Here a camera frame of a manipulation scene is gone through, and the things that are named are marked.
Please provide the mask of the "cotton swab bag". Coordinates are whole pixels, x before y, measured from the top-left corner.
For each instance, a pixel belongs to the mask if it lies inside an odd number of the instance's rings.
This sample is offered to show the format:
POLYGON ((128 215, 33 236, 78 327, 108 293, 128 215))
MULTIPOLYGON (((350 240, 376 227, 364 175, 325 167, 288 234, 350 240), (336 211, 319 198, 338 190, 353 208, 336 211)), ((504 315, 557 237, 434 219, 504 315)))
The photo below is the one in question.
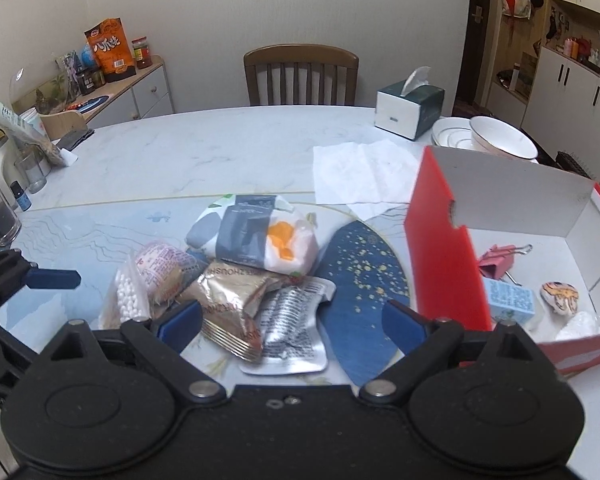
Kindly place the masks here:
POLYGON ((105 295, 98 318, 101 330, 116 330, 128 321, 151 318, 147 289, 133 258, 118 266, 105 295))

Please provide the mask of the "pink printed snack bag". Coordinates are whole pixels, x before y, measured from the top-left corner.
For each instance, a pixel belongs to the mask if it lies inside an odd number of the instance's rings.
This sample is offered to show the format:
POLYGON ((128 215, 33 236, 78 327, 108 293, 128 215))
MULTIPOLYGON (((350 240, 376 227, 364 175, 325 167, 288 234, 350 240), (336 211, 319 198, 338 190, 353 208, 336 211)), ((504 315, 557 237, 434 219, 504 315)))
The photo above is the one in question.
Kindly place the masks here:
POLYGON ((163 242, 144 246, 135 256, 135 265, 145 284, 151 317, 158 318, 170 308, 208 264, 204 253, 196 250, 181 250, 163 242))

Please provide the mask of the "gold foil snack packet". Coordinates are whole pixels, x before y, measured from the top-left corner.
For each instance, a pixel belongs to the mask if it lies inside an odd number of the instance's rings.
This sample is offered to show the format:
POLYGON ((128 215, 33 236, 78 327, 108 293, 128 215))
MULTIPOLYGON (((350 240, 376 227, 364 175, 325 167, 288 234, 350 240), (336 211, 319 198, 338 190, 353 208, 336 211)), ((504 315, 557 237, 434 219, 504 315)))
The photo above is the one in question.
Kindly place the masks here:
POLYGON ((176 296, 176 301, 200 304, 204 336, 233 356, 254 362, 262 353, 262 335, 256 321, 260 304, 266 294, 293 282, 288 275, 213 260, 176 296))

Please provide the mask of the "small light blue carton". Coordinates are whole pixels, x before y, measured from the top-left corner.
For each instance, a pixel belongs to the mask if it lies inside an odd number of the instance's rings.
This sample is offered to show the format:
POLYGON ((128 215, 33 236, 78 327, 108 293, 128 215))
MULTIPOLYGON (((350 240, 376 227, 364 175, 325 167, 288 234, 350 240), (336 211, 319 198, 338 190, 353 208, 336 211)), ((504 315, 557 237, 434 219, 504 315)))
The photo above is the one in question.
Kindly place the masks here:
POLYGON ((524 325, 535 316, 533 292, 521 286, 483 278, 486 303, 494 322, 513 320, 524 325))

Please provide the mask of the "pink binder clip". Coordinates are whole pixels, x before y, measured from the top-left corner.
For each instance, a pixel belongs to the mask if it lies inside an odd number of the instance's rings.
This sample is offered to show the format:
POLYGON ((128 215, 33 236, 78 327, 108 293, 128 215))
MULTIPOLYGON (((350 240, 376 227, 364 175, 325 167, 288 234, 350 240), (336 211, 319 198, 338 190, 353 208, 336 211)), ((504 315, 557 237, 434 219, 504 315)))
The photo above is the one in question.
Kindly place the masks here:
POLYGON ((531 244, 524 246, 493 245, 478 259, 478 270, 484 278, 500 281, 507 278, 512 284, 519 286, 519 283, 510 274, 510 269, 514 266, 516 255, 528 255, 532 249, 531 244))

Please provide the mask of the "silver printed foil pouch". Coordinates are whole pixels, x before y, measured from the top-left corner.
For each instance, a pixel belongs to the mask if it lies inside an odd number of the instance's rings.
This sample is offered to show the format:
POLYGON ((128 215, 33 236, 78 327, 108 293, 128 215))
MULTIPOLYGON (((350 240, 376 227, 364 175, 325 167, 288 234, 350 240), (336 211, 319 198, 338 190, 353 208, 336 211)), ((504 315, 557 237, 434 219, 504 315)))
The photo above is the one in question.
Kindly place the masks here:
POLYGON ((253 376, 322 372, 328 359, 317 327, 317 310, 332 301, 336 289, 329 280, 309 276, 268 294, 256 318, 261 354, 254 362, 240 363, 240 370, 253 376))

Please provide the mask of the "patterned tissue pack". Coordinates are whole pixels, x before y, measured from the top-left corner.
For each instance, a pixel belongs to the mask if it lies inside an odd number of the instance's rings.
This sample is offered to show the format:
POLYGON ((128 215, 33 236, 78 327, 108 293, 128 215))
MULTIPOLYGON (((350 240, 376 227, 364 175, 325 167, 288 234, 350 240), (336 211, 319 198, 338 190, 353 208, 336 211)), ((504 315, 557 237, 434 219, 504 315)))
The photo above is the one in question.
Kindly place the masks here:
POLYGON ((314 225, 279 195, 226 194, 190 227, 186 244, 211 259, 305 276, 317 258, 314 225))

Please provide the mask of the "cartoon face plush charm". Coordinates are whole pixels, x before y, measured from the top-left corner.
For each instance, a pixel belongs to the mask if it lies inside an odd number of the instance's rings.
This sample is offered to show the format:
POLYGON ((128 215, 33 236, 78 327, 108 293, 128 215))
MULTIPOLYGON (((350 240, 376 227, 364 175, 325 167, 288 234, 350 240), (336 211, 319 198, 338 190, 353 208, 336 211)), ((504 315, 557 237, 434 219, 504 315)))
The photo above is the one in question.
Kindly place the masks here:
POLYGON ((540 288, 540 295, 558 315, 571 318, 578 313, 580 295, 571 284, 546 282, 540 288))

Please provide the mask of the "clear plastic wrap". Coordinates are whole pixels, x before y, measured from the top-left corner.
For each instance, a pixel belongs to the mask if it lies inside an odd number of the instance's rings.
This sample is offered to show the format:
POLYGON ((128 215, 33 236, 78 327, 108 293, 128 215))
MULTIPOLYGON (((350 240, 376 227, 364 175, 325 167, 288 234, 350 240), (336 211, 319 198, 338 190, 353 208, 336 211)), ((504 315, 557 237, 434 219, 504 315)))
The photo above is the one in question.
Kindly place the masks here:
POLYGON ((600 334, 600 322, 590 312, 579 311, 555 336, 555 341, 575 340, 600 334))

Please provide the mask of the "small glass cup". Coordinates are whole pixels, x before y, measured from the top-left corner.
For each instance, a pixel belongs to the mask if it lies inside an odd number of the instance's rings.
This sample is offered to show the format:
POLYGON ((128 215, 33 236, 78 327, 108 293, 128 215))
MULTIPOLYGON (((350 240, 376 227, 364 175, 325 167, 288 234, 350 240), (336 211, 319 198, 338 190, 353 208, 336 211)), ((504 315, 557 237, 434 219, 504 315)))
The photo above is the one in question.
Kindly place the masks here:
POLYGON ((36 194, 44 188, 47 180, 38 163, 38 156, 36 156, 35 151, 30 151, 27 155, 17 159, 15 165, 23 177, 27 179, 27 189, 30 194, 36 194))

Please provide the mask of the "white bowl gold rim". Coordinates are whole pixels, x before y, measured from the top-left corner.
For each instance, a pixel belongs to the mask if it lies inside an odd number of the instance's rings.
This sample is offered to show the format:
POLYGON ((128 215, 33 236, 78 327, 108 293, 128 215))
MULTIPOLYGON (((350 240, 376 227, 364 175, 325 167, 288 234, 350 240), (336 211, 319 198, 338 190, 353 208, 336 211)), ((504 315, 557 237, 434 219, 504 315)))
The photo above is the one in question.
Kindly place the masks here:
POLYGON ((489 116, 475 116, 469 119, 472 140, 489 153, 511 159, 533 160, 538 149, 523 132, 489 116))

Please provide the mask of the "green white tissue box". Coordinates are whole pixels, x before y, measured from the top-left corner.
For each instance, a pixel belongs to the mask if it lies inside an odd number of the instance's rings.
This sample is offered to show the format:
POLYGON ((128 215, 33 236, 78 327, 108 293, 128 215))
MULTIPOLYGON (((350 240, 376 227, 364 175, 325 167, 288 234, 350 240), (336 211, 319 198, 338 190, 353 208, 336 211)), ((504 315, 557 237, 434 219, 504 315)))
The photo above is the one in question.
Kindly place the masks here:
POLYGON ((374 125, 415 141, 440 118, 445 97, 429 83, 429 66, 416 68, 406 79, 377 91, 374 125))

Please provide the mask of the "orange snack bag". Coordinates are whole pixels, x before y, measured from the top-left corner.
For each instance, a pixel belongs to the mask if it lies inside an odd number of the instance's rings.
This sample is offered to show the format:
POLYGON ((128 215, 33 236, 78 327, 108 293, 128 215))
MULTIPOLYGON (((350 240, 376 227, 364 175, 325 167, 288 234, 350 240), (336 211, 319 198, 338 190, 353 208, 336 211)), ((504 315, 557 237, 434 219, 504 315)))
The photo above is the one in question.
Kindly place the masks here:
POLYGON ((135 75, 135 62, 121 18, 106 18, 84 35, 107 84, 135 75))

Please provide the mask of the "red lidded jar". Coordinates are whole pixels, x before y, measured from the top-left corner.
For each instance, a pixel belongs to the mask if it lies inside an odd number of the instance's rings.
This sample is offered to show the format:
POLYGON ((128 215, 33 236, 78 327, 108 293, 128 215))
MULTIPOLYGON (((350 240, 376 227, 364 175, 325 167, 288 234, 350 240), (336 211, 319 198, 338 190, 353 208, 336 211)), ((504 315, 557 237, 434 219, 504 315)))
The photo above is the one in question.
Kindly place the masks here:
POLYGON ((132 40, 132 49, 135 65, 139 70, 152 65, 152 58, 146 36, 132 40))

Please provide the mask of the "white wall cabinets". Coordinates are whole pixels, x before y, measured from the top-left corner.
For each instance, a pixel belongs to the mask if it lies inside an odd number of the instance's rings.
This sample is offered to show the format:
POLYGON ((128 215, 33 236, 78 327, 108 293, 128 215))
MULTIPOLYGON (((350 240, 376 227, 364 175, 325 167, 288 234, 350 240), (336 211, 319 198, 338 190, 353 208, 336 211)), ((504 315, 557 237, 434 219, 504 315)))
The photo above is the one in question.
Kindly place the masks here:
POLYGON ((480 103, 600 183, 600 0, 494 0, 480 103))

